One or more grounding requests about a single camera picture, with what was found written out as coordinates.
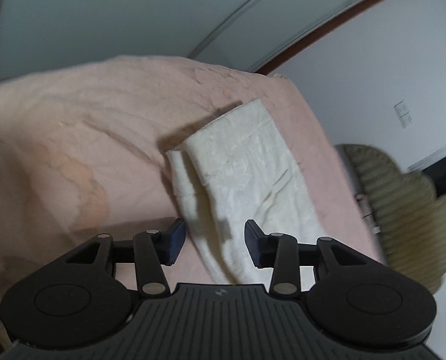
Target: black object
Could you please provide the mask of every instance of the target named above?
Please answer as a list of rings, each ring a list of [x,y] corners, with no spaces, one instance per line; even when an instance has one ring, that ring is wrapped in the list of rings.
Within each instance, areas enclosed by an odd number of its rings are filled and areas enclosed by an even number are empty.
[[[18,342],[12,359],[437,359],[425,346],[436,315],[420,284],[331,238],[298,244],[249,220],[245,242],[263,285],[179,283],[160,264],[176,260],[183,220],[133,242],[100,235],[17,283],[1,317]],[[138,292],[114,275],[135,262]],[[316,284],[300,290],[299,266]]]

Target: pink bedsheet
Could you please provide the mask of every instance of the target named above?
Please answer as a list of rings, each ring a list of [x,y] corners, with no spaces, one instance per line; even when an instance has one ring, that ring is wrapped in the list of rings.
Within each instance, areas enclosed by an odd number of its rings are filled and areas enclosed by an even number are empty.
[[[99,232],[124,239],[169,224],[178,214],[164,153],[256,98],[327,232],[377,258],[337,154],[289,80],[183,58],[119,57],[0,84],[0,298]],[[212,282],[191,242],[165,271],[172,287]],[[131,286],[132,268],[118,278]]]

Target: metal pin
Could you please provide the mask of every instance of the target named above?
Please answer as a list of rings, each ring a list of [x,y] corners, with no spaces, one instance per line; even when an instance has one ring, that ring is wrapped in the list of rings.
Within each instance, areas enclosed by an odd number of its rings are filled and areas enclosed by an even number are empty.
[[[146,283],[141,290],[148,295],[159,295],[165,292],[166,287],[157,282]]]
[[[291,283],[278,283],[273,287],[273,290],[281,295],[291,295],[297,290],[297,286]]]

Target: ribbed black plate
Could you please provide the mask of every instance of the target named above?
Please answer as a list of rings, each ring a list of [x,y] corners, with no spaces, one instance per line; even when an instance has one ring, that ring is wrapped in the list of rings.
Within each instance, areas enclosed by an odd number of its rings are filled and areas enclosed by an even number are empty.
[[[146,300],[133,320],[97,344],[51,351],[15,344],[1,360],[434,360],[426,347],[374,353],[329,339],[293,301],[262,285],[180,284],[174,295]]]

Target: white towel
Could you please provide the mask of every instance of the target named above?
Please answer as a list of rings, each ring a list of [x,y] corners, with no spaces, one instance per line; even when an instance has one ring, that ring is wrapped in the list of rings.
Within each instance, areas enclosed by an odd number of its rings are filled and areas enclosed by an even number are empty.
[[[246,249],[248,219],[266,234],[290,234],[300,243],[326,235],[297,162],[260,99],[212,121],[167,156],[181,214],[218,283],[270,283],[272,270],[255,268]],[[301,272],[305,290],[314,278],[311,269]]]

